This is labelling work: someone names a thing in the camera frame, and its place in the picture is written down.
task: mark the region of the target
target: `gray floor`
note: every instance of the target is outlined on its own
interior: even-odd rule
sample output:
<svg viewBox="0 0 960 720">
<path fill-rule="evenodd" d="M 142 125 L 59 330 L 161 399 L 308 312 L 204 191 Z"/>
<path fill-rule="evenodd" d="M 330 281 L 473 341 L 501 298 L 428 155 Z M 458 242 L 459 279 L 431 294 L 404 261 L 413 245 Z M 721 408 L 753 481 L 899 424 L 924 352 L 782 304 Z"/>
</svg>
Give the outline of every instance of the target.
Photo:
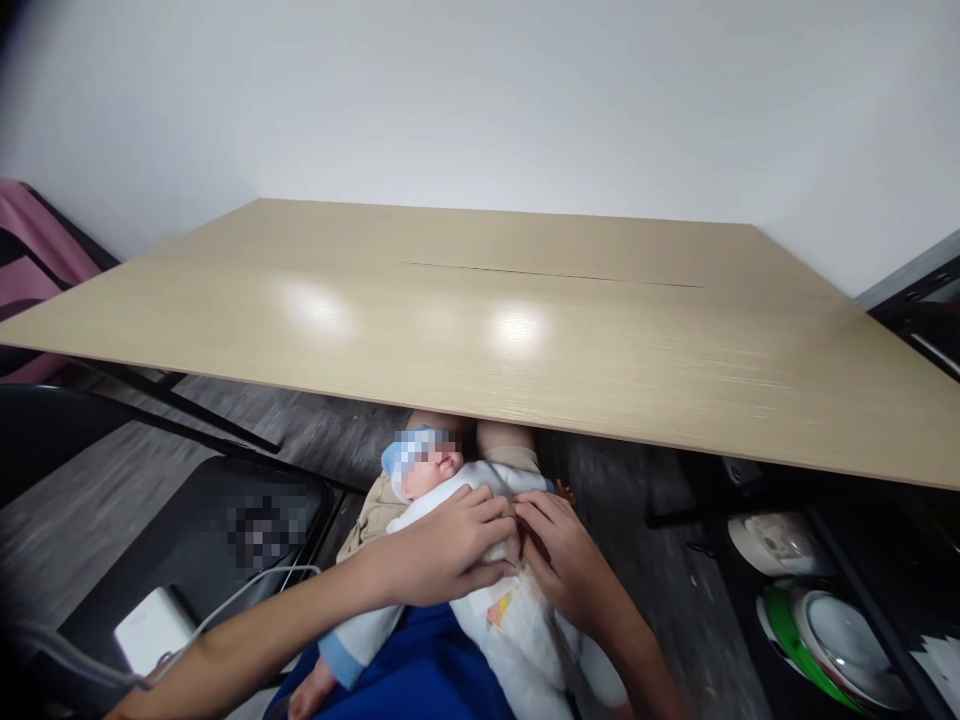
<svg viewBox="0 0 960 720">
<path fill-rule="evenodd" d="M 111 383 L 96 389 L 203 427 Z M 379 453 L 407 415 L 401 408 L 210 378 L 188 377 L 177 392 L 282 441 L 283 459 L 362 488 L 376 478 Z M 643 523 L 648 484 L 682 492 L 675 454 L 567 433 L 541 432 L 538 444 L 545 472 L 573 486 L 578 514 L 656 632 L 693 715 L 770 717 L 719 572 L 686 548 L 695 529 L 653 532 Z M 211 454 L 159 430 L 128 425 L 4 508 L 0 577 L 16 616 L 63 622 Z M 345 507 L 340 535 L 358 511 L 356 502 Z M 257 717 L 263 701 L 231 717 Z"/>
</svg>

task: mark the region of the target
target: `wooden tabletop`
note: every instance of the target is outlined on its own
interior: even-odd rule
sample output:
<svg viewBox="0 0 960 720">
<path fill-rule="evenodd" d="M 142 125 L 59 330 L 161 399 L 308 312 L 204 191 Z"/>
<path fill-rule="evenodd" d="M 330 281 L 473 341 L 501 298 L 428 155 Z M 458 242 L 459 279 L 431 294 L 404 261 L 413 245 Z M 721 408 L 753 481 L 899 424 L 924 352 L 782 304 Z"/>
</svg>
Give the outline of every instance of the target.
<svg viewBox="0 0 960 720">
<path fill-rule="evenodd" d="M 960 487 L 960 387 L 749 225 L 258 200 L 0 343 Z"/>
</svg>

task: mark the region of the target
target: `white wall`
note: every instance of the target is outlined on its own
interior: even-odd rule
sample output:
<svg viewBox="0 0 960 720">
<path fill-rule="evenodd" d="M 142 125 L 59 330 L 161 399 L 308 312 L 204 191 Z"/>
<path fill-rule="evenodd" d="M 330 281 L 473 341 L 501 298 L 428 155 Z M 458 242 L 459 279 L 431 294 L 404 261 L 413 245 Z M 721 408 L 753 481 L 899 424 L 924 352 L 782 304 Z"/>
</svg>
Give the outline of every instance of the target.
<svg viewBox="0 0 960 720">
<path fill-rule="evenodd" d="M 752 222 L 851 295 L 960 227 L 951 0 L 34 0 L 0 174 L 122 257 L 256 196 Z"/>
</svg>

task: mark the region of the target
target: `beige pants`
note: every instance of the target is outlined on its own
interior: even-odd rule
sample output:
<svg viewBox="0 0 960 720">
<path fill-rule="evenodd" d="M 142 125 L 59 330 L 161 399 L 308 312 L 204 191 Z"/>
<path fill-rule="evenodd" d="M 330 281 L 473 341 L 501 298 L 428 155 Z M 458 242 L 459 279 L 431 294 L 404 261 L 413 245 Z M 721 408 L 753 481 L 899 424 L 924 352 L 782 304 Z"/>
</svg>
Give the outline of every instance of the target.
<svg viewBox="0 0 960 720">
<path fill-rule="evenodd" d="M 487 452 L 481 454 L 480 459 L 509 465 L 517 470 L 540 472 L 540 466 L 537 464 L 537 454 L 530 448 L 519 445 L 500 445 L 490 448 Z M 337 553 L 337 562 L 346 560 L 363 547 L 364 543 L 386 535 L 387 525 L 390 521 L 400 517 L 408 507 L 407 503 L 401 502 L 394 495 L 387 474 L 380 473 L 380 477 L 377 478 L 373 487 L 370 488 L 370 492 L 367 493 L 367 499 L 364 500 L 363 507 L 360 509 L 357 524 L 353 526 L 343 543 L 343 547 Z"/>
</svg>

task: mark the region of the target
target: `baby doll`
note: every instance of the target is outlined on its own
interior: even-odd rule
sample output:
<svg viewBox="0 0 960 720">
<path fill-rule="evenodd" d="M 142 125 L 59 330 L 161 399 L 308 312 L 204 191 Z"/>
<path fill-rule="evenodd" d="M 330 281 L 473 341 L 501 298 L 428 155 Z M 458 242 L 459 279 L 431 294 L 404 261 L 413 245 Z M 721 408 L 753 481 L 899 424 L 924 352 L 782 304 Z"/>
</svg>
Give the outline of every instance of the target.
<svg viewBox="0 0 960 720">
<path fill-rule="evenodd" d="M 554 491 L 553 483 L 536 473 L 498 463 L 464 464 L 449 435 L 426 426 L 401 433 L 383 453 L 382 462 L 394 493 L 410 503 L 387 526 L 388 533 L 423 517 L 465 484 L 487 485 L 494 495 L 509 500 L 530 490 Z M 515 565 L 517 575 L 455 600 L 450 607 L 487 659 L 517 718 L 572 718 L 565 691 L 568 678 L 578 670 L 603 706 L 629 716 L 626 690 L 613 665 L 592 640 L 547 604 L 520 560 L 519 548 L 501 544 L 484 556 L 486 562 L 499 559 Z M 312 717 L 338 682 L 352 687 L 393 632 L 402 610 L 365 613 L 321 638 L 320 659 L 291 698 L 291 720 Z"/>
</svg>

